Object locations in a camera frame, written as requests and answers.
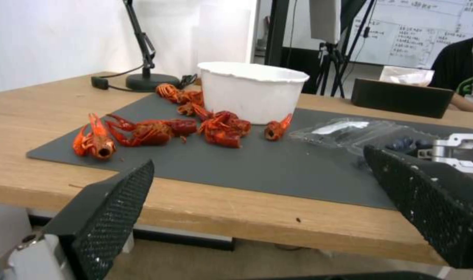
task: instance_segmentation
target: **gray mat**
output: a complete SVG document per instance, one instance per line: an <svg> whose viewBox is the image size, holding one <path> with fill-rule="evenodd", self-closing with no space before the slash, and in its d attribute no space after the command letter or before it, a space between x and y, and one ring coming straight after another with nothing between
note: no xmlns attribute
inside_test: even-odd
<svg viewBox="0 0 473 280"><path fill-rule="evenodd" d="M131 121L179 118L176 106L156 94L114 113ZM348 115L297 109L288 132L337 117ZM473 133L471 129L399 123L443 137L450 133ZM140 165L147 158L152 158L158 177L395 209L371 174L354 166L356 156L344 149L325 149L291 140L288 136L279 142L268 142L264 140L263 129L263 126L253 126L250 135L243 138L241 149L209 145L202 136L191 135L186 144L175 138L162 147L118 146L113 158L102 162L74 154L72 141L77 128L29 151L27 156L116 171Z"/></svg>

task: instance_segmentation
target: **white bowl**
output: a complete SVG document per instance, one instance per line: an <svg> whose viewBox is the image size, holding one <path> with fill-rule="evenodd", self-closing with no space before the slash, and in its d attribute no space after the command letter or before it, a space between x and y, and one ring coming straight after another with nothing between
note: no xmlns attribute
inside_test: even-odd
<svg viewBox="0 0 473 280"><path fill-rule="evenodd" d="M252 124L281 121L293 113L309 75L281 67L240 62L202 62L207 110L228 110Z"/></svg>

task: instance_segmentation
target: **lamp base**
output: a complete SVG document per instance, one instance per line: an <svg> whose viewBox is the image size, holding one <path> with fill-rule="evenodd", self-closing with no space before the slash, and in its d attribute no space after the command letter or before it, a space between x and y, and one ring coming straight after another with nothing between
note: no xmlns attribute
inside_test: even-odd
<svg viewBox="0 0 473 280"><path fill-rule="evenodd" d="M163 83L179 87L180 81L174 76L163 74L150 74L149 77L133 74L126 78L126 87L137 91L154 91L158 85Z"/></svg>

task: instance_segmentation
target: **crayfish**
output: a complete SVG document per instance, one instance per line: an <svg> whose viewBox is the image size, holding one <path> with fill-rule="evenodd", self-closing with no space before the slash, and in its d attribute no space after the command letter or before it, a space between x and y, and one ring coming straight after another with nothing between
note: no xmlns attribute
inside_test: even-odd
<svg viewBox="0 0 473 280"><path fill-rule="evenodd" d="M107 116L118 122L105 121L110 134L126 147L163 145L173 137L180 137L183 143L186 143L186 136L197 132L197 122L194 119L148 119L135 124L117 115ZM132 138L126 138L116 128L132 132Z"/></svg>
<svg viewBox="0 0 473 280"><path fill-rule="evenodd" d="M160 84L155 91L160 97L180 104L178 113L181 115L193 116L195 114L193 104L204 106L204 94L201 91L179 90L171 84Z"/></svg>
<svg viewBox="0 0 473 280"><path fill-rule="evenodd" d="M264 130L264 136L269 141L278 141L283 137L286 129L290 126L292 114L288 114L281 122L272 121L267 124Z"/></svg>
<svg viewBox="0 0 473 280"><path fill-rule="evenodd" d="M76 155L85 156L88 153L93 157L106 160L115 152L115 144L108 136L108 133L96 114L89 114L91 132L84 135L87 124L76 135L73 142L73 149Z"/></svg>
<svg viewBox="0 0 473 280"><path fill-rule="evenodd" d="M193 109L202 120L198 133L204 133L209 143L240 148L240 139L250 132L250 122L239 119L234 113L221 111L214 114L197 104L193 104Z"/></svg>

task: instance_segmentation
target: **tripod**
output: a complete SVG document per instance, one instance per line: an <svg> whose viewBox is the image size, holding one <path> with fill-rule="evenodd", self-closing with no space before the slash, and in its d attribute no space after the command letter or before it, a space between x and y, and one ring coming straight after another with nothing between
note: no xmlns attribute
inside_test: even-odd
<svg viewBox="0 0 473 280"><path fill-rule="evenodd" d="M332 43L320 43L320 73L318 75L318 80L316 81L316 88L318 89L321 85L320 94L321 96L325 95L331 62L333 62L335 67L334 84L340 87L340 96L345 98L340 76L340 64L343 64L343 55L338 51L336 45Z"/></svg>
<svg viewBox="0 0 473 280"><path fill-rule="evenodd" d="M359 37L361 36L361 32L364 28L364 25L366 25L366 21L368 20L368 15L371 13L372 9L375 8L375 3L376 2L377 2L377 0L370 0L370 2L368 4L366 12L364 13L363 19L361 21L361 24L359 25L359 29L357 30L356 36L354 37L354 41L352 41L352 45L350 46L349 53L348 53L348 55L346 55L346 58L343 62L342 69L341 69L340 73L338 73L338 75L340 77L339 77L339 79L336 79L334 81L333 87L331 89L331 96L335 96L336 90L337 90L338 87L341 87L341 91L343 91L343 89L342 89L343 74L345 73L345 69L347 69L347 65L350 61L350 58L352 57L352 53L354 53L354 48L356 47L357 41L359 40ZM369 35L369 24L370 23L368 23L368 27L366 27L366 29L364 30L364 34L363 34L364 38L367 38L368 35ZM349 37L350 37L351 29L352 29L352 23L350 24L350 27L347 30L347 34L346 34L345 39L343 41L342 52L343 52L344 55L345 55L345 50L347 50L347 45L349 43Z"/></svg>
<svg viewBox="0 0 473 280"><path fill-rule="evenodd" d="M320 94L322 96L325 95L329 69L331 67L331 62L333 62L334 67L335 67L335 78L334 78L333 87L331 89L331 97L334 97L336 94L336 90L340 88L341 98L345 98L343 85L342 85L342 77L343 77L343 74L345 73L345 69L347 68L348 62L350 61L350 58L352 57L352 53L354 52L354 48L357 44L357 41L359 40L359 37L361 36L361 32L364 29L364 26L366 25L366 21L368 20L368 15L371 13L375 5L375 2L376 0L370 0L368 7L366 9L366 12L364 13L364 17L361 21L361 24L359 25L359 29L357 30L356 35L354 37L354 41L352 41L352 45L350 46L350 50L347 55L346 55L346 51L347 51L347 46L349 43L350 31L352 30L352 23L354 21L355 13L357 13L357 11L359 10L355 10L355 9L351 11L349 10L349 14L348 15L346 14L345 17L342 17L343 23L344 22L350 23L350 26L346 29L345 38L343 39L342 52L340 52L337 49L336 44L320 43L320 69L319 69L318 79L315 85L315 92L317 92L321 86ZM364 30L363 37L367 38L368 33L369 33L369 27L366 27L366 30Z"/></svg>

